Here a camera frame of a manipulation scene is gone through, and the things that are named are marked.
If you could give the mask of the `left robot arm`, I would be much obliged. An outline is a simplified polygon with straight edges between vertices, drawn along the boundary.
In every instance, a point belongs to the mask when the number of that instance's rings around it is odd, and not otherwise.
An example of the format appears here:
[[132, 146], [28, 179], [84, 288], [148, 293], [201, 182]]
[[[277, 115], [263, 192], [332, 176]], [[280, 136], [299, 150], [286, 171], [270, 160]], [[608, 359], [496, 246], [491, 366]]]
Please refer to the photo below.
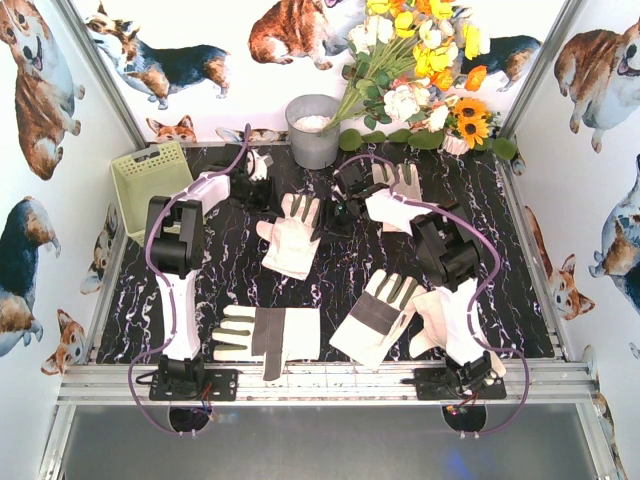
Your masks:
[[251, 213], [281, 211], [273, 178], [229, 167], [203, 172], [174, 195], [149, 201], [145, 260], [160, 288], [164, 321], [158, 384], [172, 394], [204, 386], [195, 283], [204, 259], [205, 215], [225, 201]]

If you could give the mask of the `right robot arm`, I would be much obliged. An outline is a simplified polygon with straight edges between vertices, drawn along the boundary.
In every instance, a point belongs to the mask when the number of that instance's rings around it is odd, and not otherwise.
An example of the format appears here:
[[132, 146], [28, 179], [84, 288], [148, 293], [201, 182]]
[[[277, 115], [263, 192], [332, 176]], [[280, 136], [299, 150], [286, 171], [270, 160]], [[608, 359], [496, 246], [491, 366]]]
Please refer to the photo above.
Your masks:
[[418, 315], [422, 327], [409, 342], [412, 358], [434, 348], [446, 354], [445, 383], [471, 395], [502, 378], [506, 369], [479, 326], [476, 293], [480, 238], [456, 203], [432, 209], [402, 194], [417, 187], [414, 172], [401, 174], [381, 165], [367, 181], [355, 164], [335, 173], [337, 189], [350, 215], [367, 211], [373, 221], [412, 236], [420, 268], [433, 285], [376, 271], [330, 339], [332, 347], [371, 369], [379, 368], [391, 346]]

